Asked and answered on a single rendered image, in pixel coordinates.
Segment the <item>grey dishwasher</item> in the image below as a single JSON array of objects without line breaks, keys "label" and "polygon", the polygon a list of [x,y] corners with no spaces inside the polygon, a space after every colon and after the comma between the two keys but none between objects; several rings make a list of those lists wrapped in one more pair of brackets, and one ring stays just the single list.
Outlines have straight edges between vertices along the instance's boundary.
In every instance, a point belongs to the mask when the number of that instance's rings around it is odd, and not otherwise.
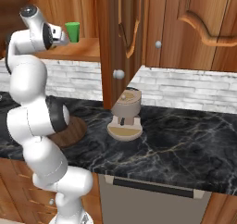
[{"label": "grey dishwasher", "polygon": [[99,176],[104,224],[200,224],[211,193],[202,199],[114,186]]}]

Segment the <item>beige coffee machine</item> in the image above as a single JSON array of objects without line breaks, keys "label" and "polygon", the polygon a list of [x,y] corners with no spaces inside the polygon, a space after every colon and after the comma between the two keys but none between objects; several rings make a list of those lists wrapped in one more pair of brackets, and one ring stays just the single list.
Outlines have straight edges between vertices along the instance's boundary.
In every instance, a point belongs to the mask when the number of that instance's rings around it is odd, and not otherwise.
[{"label": "beige coffee machine", "polygon": [[112,121],[107,125],[107,132],[118,141],[129,142],[143,133],[141,118],[142,92],[127,87],[118,101],[111,108]]}]

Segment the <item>brown wooden bowl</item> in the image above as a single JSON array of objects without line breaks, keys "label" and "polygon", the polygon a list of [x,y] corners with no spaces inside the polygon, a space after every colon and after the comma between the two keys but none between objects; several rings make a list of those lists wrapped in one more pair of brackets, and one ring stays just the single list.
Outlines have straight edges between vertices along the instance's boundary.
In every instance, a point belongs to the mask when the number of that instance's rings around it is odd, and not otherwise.
[{"label": "brown wooden bowl", "polygon": [[47,138],[53,141],[58,147],[66,148],[79,142],[87,131],[86,123],[78,117],[69,117],[69,123],[66,123],[63,116],[52,119],[54,134]]}]

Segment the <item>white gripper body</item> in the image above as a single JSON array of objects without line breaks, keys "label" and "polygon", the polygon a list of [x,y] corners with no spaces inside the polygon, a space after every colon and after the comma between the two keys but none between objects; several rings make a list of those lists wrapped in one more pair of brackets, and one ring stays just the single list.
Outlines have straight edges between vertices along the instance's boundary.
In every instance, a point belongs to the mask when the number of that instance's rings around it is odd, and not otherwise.
[{"label": "white gripper body", "polygon": [[53,46],[67,45],[69,38],[62,29],[53,29]]}]

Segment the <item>green cup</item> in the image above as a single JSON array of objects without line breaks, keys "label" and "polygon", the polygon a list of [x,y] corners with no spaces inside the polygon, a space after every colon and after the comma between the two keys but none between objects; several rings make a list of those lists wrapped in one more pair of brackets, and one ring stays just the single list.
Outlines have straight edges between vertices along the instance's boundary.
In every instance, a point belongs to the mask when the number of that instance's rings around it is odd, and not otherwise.
[{"label": "green cup", "polygon": [[80,39],[80,23],[67,22],[65,26],[66,26],[70,41],[72,43],[77,43]]}]

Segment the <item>wooden cabinet door arched panel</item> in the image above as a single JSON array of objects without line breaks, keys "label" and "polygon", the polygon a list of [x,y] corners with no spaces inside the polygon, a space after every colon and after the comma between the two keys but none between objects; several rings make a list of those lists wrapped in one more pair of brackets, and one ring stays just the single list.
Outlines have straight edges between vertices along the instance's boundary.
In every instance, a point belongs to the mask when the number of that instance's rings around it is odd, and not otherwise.
[{"label": "wooden cabinet door arched panel", "polygon": [[237,72],[237,0],[147,0],[145,24],[147,67]]}]

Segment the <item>wooden cabinet door with knob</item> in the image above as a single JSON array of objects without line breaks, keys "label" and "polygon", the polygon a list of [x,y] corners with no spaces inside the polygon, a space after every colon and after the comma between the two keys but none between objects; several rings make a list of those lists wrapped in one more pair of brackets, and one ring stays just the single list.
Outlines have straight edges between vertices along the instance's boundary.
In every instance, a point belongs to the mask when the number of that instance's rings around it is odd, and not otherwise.
[{"label": "wooden cabinet door with knob", "polygon": [[[142,65],[144,0],[96,0],[104,108],[110,109]],[[125,72],[122,80],[113,71]]]}]

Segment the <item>wooden base cabinet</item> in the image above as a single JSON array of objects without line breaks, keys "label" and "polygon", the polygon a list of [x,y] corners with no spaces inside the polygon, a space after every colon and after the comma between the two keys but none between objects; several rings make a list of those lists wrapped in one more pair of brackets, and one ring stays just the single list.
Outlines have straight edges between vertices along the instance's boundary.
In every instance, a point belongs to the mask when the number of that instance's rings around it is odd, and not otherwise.
[{"label": "wooden base cabinet", "polygon": [[[50,204],[56,194],[36,188],[31,180],[32,171],[24,161],[0,158],[0,177],[11,195],[25,224],[48,224],[56,215],[56,205]],[[100,199],[99,179],[93,174],[91,191],[81,198],[82,206],[94,224],[104,224]]]},{"label": "wooden base cabinet", "polygon": [[237,196],[212,193],[201,224],[237,224]]}]

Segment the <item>open wooden wall cabinet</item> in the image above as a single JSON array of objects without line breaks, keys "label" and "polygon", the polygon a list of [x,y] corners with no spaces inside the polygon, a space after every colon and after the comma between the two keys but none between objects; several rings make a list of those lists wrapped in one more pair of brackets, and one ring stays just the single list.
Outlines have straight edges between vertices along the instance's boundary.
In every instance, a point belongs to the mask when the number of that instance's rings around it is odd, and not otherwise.
[{"label": "open wooden wall cabinet", "polygon": [[40,58],[100,61],[96,0],[0,0],[0,59],[6,54],[5,40],[9,33],[25,30],[20,9],[38,6],[49,23],[66,29],[66,22],[80,23],[80,40],[75,44],[55,46],[36,54]]}]

